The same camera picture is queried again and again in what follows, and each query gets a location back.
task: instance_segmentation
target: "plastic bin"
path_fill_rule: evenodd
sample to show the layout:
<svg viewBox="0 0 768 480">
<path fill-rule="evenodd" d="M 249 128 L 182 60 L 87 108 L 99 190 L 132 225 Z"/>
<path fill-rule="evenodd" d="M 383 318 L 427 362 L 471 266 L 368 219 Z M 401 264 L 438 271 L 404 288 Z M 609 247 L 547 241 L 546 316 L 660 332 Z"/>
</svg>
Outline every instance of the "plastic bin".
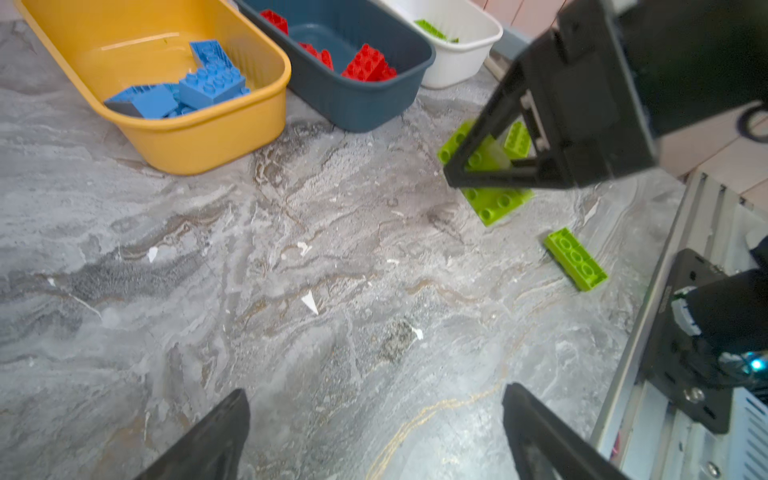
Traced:
<svg viewBox="0 0 768 480">
<path fill-rule="evenodd" d="M 285 127 L 288 57 L 221 0 L 15 0 L 96 113 L 144 159 L 171 174 L 198 174 L 274 140 Z M 197 70 L 190 41 L 217 39 L 252 93 L 177 118 L 119 114 L 103 101 L 131 85 L 175 82 Z"/>
<path fill-rule="evenodd" d="M 437 56 L 422 85 L 445 88 L 476 74 L 491 47 L 502 37 L 502 26 L 469 0 L 376 0 L 435 46 Z M 422 30 L 415 21 L 426 20 L 448 38 L 441 40 Z"/>
<path fill-rule="evenodd" d="M 366 0 L 235 0 L 293 66 L 290 88 L 324 117 L 353 132 L 371 131 L 401 114 L 416 97 L 434 48 L 419 34 Z M 288 21 L 289 37 L 259 15 L 272 10 Z M 310 43 L 333 57 L 334 70 L 299 46 Z M 388 81 L 361 82 L 341 73 L 363 44 L 380 50 L 397 69 Z"/>
</svg>

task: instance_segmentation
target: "small green brick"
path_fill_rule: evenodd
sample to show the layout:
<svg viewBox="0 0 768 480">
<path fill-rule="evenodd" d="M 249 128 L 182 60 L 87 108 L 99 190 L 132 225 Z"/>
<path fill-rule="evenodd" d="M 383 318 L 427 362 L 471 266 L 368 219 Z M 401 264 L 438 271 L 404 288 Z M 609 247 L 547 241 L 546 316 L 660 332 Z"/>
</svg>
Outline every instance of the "small green brick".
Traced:
<svg viewBox="0 0 768 480">
<path fill-rule="evenodd" d="M 448 37 L 446 37 L 444 33 L 439 31 L 437 28 L 435 28 L 434 25 L 432 25 L 431 23 L 429 23 L 424 19 L 416 20 L 414 23 L 417 24 L 419 27 L 421 27 L 424 31 L 426 31 L 433 37 L 437 37 L 440 40 L 450 41 L 451 43 L 458 43 L 458 38 L 451 38 L 450 40 L 448 40 Z"/>
<path fill-rule="evenodd" d="M 608 274 L 592 259 L 568 228 L 550 233 L 544 240 L 544 245 L 581 291 L 588 292 L 608 279 Z"/>
<path fill-rule="evenodd" d="M 451 139 L 442 146 L 438 152 L 438 159 L 443 164 L 447 164 L 451 160 L 458 146 L 462 144 L 472 129 L 473 124 L 475 124 L 474 121 L 464 122 Z M 470 171 L 499 170 L 509 168 L 509 166 L 510 158 L 507 151 L 503 150 L 490 135 L 483 140 L 468 162 L 468 170 Z M 531 190 L 506 188 L 462 188 L 462 193 L 487 227 L 534 196 Z"/>
<path fill-rule="evenodd" d="M 511 159 L 527 158 L 531 151 L 531 135 L 522 122 L 516 121 L 504 140 L 504 151 Z"/>
</svg>

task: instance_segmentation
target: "black ring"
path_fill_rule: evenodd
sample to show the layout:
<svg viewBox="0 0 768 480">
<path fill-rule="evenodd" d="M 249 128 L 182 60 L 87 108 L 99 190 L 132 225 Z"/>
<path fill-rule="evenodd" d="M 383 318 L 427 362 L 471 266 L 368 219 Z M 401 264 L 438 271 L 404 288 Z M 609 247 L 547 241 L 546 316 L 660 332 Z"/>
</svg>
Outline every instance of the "black ring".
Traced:
<svg viewBox="0 0 768 480">
<path fill-rule="evenodd" d="M 768 113 L 768 105 L 766 104 L 759 104 L 754 107 L 747 108 L 744 113 L 741 114 L 739 117 L 739 120 L 736 122 L 736 129 L 739 131 L 739 134 L 742 137 L 749 138 L 752 141 L 756 141 L 761 144 L 768 144 L 768 134 L 765 135 L 755 135 L 750 130 L 750 121 L 752 121 L 752 117 L 755 116 L 758 112 L 764 111 Z"/>
</svg>

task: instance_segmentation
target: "debris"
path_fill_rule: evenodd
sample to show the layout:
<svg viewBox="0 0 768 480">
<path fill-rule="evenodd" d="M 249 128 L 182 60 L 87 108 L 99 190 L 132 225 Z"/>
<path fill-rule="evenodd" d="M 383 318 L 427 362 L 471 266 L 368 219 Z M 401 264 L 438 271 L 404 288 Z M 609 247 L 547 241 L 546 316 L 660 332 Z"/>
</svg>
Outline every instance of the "debris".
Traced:
<svg viewBox="0 0 768 480">
<path fill-rule="evenodd" d="M 304 305 L 308 306 L 315 315 L 319 315 L 317 312 L 317 306 L 315 305 L 315 297 L 312 296 L 312 290 L 310 290 L 310 292 L 305 296 L 301 297 L 301 301 L 304 302 Z"/>
<path fill-rule="evenodd" d="M 302 257 L 303 257 L 303 256 L 305 256 L 307 252 L 309 252 L 310 250 L 312 250 L 312 247 L 309 247 L 309 246 L 307 246 L 307 244 L 306 244 L 306 243 L 304 243 L 304 242 L 299 242 L 299 243 L 297 243 L 297 244 L 296 244 L 296 246 L 297 246 L 297 247 L 299 247 L 299 248 L 301 249 L 301 253 L 300 253 L 300 255 L 301 255 Z"/>
</svg>

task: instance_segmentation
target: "white bin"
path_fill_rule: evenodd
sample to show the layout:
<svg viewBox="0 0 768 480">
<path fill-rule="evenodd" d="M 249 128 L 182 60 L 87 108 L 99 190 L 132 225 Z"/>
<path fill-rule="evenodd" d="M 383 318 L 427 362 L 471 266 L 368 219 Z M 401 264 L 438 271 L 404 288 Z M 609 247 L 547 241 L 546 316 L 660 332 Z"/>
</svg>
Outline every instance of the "white bin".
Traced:
<svg viewBox="0 0 768 480">
<path fill-rule="evenodd" d="M 427 68 L 422 86 L 445 88 L 476 74 L 493 44 L 502 37 L 502 26 L 469 0 L 375 0 L 435 46 L 435 63 Z M 426 20 L 451 43 L 430 35 L 416 20 Z"/>
</svg>

